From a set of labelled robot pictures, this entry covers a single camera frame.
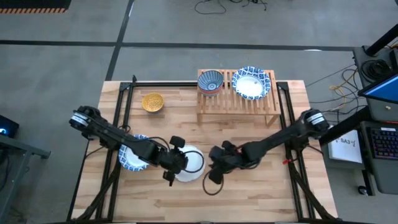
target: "desk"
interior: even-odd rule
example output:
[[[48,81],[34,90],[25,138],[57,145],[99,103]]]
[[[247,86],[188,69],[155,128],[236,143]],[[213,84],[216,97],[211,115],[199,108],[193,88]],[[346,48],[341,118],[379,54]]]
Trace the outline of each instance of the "desk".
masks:
[[[113,120],[119,84],[120,82],[105,82],[101,92],[98,108],[108,121]],[[294,113],[298,118],[301,112],[310,107],[305,85],[303,81],[289,81],[289,88]],[[165,106],[158,114],[148,114],[141,107],[143,96],[150,92],[160,93],[165,99]],[[166,140],[172,135],[181,136],[185,138],[186,144],[192,144],[203,151],[208,165],[210,149],[214,145],[221,145],[224,140],[240,145],[263,139],[280,130],[278,121],[266,128],[264,118],[242,115],[204,115],[199,126],[196,107],[196,87],[135,87],[129,119],[131,133],[162,136]],[[319,147],[316,141],[312,141],[311,145]],[[87,153],[98,147],[98,142],[92,141]],[[307,149],[303,156],[310,188],[320,203],[337,217],[322,155]],[[102,150],[86,159],[72,218],[81,215],[98,193],[105,158],[106,150]],[[162,179],[163,170],[159,167],[149,167],[140,172],[122,168],[113,221],[297,221],[288,168],[282,164],[284,159],[284,147],[279,146],[267,153],[257,169],[234,170],[225,175],[224,189],[216,196],[204,193],[202,179],[189,183],[175,181],[169,187],[169,183]],[[210,181],[206,186],[209,191],[216,191],[219,187]],[[108,211],[108,202],[109,195],[105,199],[104,215]],[[307,214],[305,209],[306,206],[303,205],[304,214]]]

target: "computer monitor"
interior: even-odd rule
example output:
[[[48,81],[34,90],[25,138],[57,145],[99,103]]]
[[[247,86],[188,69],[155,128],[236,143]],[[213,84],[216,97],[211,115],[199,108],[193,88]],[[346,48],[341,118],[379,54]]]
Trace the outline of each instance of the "computer monitor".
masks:
[[[358,96],[398,104],[398,70],[363,88]]]

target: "concrete floor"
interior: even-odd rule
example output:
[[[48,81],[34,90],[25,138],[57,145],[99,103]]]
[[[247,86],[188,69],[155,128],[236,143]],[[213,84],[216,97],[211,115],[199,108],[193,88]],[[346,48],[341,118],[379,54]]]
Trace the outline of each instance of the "concrete floor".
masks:
[[[0,14],[0,40],[115,42],[127,2],[73,0],[65,14]],[[354,47],[371,44],[398,21],[393,0],[278,0],[269,1],[267,12],[261,5],[242,8],[221,0],[227,13],[210,16],[197,14],[196,2],[136,0],[124,41]],[[200,9],[216,7],[209,2]],[[67,217],[87,144],[68,120],[80,105],[97,105],[112,52],[113,47],[0,45],[0,94],[12,96],[1,98],[0,113],[21,125],[18,139],[52,151],[49,160],[30,163],[18,191],[15,205],[28,223]],[[199,68],[255,65],[275,70],[278,80],[311,83],[353,63],[350,52],[123,47],[113,80],[133,74],[139,80],[194,80]],[[341,82],[337,74],[308,87],[310,101],[335,97],[328,87]],[[337,104],[312,106],[326,110]],[[396,223],[398,196],[358,195],[355,187],[363,181],[355,170],[329,167],[328,175],[340,218]]]

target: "wooden rack slat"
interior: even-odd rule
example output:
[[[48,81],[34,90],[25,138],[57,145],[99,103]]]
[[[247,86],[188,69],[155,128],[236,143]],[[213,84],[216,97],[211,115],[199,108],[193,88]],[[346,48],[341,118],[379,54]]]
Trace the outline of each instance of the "wooden rack slat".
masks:
[[[271,126],[280,115],[279,99],[277,96],[276,80],[273,70],[265,72],[271,79],[271,89],[266,97],[260,100],[247,100],[240,97],[232,88],[232,76],[237,70],[198,70],[198,77],[209,70],[216,70],[223,74],[223,88],[216,96],[203,96],[198,87],[198,121],[204,114],[248,114],[268,116],[267,126]]]

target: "monitor screen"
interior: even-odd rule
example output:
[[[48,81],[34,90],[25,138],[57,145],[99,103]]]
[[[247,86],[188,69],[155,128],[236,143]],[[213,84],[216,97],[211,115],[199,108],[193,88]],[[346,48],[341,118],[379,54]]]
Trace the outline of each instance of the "monitor screen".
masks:
[[[386,101],[398,101],[398,74],[364,91],[363,95]]]

